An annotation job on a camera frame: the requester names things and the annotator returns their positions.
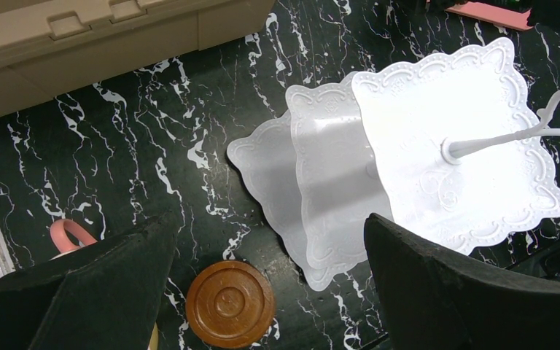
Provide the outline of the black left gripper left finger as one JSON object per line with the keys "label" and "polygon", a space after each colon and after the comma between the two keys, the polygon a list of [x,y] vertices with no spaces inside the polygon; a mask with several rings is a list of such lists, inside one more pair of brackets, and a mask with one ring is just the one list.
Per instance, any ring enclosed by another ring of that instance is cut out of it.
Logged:
{"label": "black left gripper left finger", "polygon": [[178,230],[166,212],[0,278],[0,349],[146,349]]}

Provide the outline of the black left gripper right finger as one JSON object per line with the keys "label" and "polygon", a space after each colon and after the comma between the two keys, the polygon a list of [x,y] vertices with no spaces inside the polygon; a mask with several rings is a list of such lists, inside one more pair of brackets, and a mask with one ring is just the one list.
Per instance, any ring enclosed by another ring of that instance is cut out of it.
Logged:
{"label": "black left gripper right finger", "polygon": [[481,262],[378,214],[364,243],[393,349],[560,349],[560,281]]}

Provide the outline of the white three-tier cake stand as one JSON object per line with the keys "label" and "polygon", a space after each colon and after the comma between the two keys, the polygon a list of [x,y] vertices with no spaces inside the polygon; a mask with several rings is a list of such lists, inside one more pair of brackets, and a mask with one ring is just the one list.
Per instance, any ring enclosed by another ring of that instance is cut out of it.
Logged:
{"label": "white three-tier cake stand", "polygon": [[532,111],[515,47],[454,53],[293,85],[283,116],[229,143],[227,157],[310,288],[367,258],[366,218],[470,254],[560,217],[556,165],[541,144],[560,90]]}

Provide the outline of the tan plastic tool case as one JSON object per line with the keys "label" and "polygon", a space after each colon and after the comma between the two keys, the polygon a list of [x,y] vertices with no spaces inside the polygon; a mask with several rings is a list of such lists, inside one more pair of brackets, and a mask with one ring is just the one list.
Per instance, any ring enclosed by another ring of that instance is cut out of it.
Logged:
{"label": "tan plastic tool case", "polygon": [[258,32],[272,1],[0,1],[0,117]]}

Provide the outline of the pink serving tray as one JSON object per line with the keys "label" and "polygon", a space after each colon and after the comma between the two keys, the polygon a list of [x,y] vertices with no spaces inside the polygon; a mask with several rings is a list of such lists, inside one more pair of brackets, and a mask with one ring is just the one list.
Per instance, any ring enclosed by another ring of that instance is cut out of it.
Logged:
{"label": "pink serving tray", "polygon": [[531,1],[458,1],[446,11],[493,23],[496,26],[526,31]]}

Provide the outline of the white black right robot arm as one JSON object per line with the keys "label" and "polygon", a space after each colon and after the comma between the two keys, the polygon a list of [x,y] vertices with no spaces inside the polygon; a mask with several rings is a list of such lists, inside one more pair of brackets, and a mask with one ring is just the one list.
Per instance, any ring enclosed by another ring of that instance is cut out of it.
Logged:
{"label": "white black right robot arm", "polygon": [[560,33],[560,0],[425,1],[423,8],[448,11],[519,31],[541,25]]}

